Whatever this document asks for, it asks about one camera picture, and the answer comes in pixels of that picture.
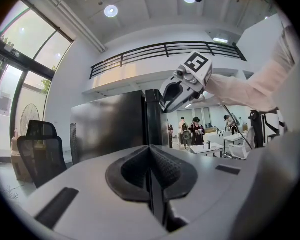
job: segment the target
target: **black railing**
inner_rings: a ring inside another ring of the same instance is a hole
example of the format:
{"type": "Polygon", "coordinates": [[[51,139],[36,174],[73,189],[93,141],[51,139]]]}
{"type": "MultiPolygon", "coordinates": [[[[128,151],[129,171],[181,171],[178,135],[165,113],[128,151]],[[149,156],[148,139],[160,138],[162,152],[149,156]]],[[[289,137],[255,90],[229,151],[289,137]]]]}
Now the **black railing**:
{"type": "Polygon", "coordinates": [[[201,41],[163,42],[129,50],[93,65],[91,67],[90,79],[108,70],[122,68],[124,65],[137,61],[161,56],[169,57],[189,54],[194,50],[199,51],[201,54],[210,54],[212,56],[221,55],[247,61],[235,43],[231,46],[201,41]]]}

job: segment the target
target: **black cable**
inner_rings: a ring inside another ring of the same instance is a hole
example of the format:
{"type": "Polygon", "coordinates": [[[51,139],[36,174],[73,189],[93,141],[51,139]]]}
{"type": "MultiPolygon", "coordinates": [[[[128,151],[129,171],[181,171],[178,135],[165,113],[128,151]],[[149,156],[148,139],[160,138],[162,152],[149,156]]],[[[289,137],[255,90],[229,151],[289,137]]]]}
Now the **black cable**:
{"type": "Polygon", "coordinates": [[[236,128],[238,129],[238,133],[241,134],[242,138],[245,140],[245,142],[249,145],[250,149],[252,150],[252,149],[253,149],[252,146],[251,146],[250,143],[247,141],[247,139],[243,136],[243,134],[240,132],[239,127],[238,127],[238,125],[237,125],[237,122],[236,122],[236,120],[234,119],[233,115],[230,113],[229,109],[228,109],[225,105],[222,105],[222,106],[223,106],[224,109],[228,112],[228,114],[231,116],[231,118],[232,118],[232,120],[233,120],[233,122],[234,122],[236,128]]]}

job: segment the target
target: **black refrigerator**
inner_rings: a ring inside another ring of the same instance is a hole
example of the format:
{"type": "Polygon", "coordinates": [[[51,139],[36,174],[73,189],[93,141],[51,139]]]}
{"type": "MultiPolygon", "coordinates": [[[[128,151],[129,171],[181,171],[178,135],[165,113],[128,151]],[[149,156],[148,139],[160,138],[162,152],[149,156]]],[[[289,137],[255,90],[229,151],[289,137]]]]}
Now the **black refrigerator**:
{"type": "Polygon", "coordinates": [[[169,146],[167,114],[157,89],[129,92],[71,109],[73,164],[142,145],[169,146]]]}

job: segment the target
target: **glass door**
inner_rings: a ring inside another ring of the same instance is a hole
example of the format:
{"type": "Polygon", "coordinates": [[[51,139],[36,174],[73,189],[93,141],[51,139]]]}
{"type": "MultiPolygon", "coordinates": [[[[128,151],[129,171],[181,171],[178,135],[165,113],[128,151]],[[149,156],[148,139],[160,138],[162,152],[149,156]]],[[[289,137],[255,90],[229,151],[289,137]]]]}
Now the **glass door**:
{"type": "Polygon", "coordinates": [[[11,122],[26,74],[6,59],[0,64],[0,163],[11,163],[11,122]]]}

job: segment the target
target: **black office chair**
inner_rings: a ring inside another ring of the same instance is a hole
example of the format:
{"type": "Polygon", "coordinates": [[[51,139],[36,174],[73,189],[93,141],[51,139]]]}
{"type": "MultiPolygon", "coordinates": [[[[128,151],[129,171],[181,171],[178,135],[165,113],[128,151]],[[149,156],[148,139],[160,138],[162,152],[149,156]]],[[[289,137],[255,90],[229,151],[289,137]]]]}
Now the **black office chair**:
{"type": "Polygon", "coordinates": [[[27,136],[45,136],[45,137],[57,137],[57,130],[50,122],[30,120],[27,136]]]}
{"type": "Polygon", "coordinates": [[[62,140],[58,136],[20,136],[17,146],[37,188],[67,169],[62,140]]]}

